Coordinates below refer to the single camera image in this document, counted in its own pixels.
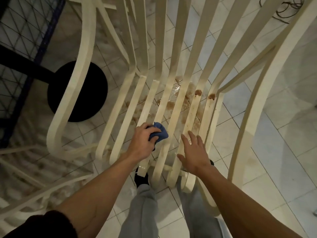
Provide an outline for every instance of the black sleeve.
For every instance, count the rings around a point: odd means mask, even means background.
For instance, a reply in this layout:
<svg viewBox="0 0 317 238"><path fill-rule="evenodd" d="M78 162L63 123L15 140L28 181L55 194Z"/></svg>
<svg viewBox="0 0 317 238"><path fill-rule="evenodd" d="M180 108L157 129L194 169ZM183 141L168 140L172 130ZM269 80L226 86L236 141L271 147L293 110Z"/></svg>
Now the black sleeve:
<svg viewBox="0 0 317 238"><path fill-rule="evenodd" d="M63 213L52 210L44 215L29 217L25 223L4 236L4 238L13 237L77 238L77 233Z"/></svg>

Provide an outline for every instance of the black shoe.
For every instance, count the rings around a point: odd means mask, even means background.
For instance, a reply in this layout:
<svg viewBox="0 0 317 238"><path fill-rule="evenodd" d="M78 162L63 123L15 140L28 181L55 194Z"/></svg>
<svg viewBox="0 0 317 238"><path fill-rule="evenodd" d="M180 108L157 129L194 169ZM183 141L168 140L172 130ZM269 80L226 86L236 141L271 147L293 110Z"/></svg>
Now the black shoe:
<svg viewBox="0 0 317 238"><path fill-rule="evenodd" d="M135 175L134 175L134 182L137 185L137 188L142 184L149 185L149 175L146 173L145 177L138 176L138 169L139 168L136 169Z"/></svg>

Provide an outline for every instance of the right hand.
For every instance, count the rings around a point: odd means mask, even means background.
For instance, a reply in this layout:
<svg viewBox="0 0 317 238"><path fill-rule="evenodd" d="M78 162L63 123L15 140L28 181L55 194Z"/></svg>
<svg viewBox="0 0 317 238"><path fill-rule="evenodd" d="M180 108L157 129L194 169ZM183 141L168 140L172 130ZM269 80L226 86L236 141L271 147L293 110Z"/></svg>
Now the right hand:
<svg viewBox="0 0 317 238"><path fill-rule="evenodd" d="M212 165L201 137L199 135L195 136L191 131L188 131L188 134L192 144L189 144L186 136L181 134L184 143L185 157L181 154L177 154L177 157L189 173L199 176L202 170L209 168Z"/></svg>

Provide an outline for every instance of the hand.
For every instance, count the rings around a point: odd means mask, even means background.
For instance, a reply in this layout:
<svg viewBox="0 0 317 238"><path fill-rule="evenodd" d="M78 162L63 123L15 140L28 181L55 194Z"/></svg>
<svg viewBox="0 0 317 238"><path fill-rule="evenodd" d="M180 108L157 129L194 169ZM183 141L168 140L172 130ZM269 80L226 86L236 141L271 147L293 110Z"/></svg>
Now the hand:
<svg viewBox="0 0 317 238"><path fill-rule="evenodd" d="M149 126L152 126L152 124L143 123L141 126L135 128L131 143L127 150L127 154L133 156L137 163L150 156L154 149L155 141L159 138L158 136L154 136L149 141L150 134L153 132L161 132L159 128L147 128Z"/></svg>
<svg viewBox="0 0 317 238"><path fill-rule="evenodd" d="M177 154L177 157L182 162L183 166L189 173L199 176L202 170L212 166L205 149L205 145L200 136L195 136L191 131L188 131L192 144L189 144L185 135L181 134L184 143L185 157Z"/></svg>

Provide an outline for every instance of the forearm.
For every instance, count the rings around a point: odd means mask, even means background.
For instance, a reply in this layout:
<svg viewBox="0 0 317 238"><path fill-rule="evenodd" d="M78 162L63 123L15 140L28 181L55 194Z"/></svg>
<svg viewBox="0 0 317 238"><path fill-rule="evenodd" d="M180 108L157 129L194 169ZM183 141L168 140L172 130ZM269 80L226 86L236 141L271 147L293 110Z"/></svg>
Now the forearm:
<svg viewBox="0 0 317 238"><path fill-rule="evenodd" d="M202 170L199 178L214 198L234 238L300 237L224 178L214 166Z"/></svg>
<svg viewBox="0 0 317 238"><path fill-rule="evenodd" d="M69 218L78 237L95 237L99 233L134 166L133 159L123 154L56 208Z"/></svg>

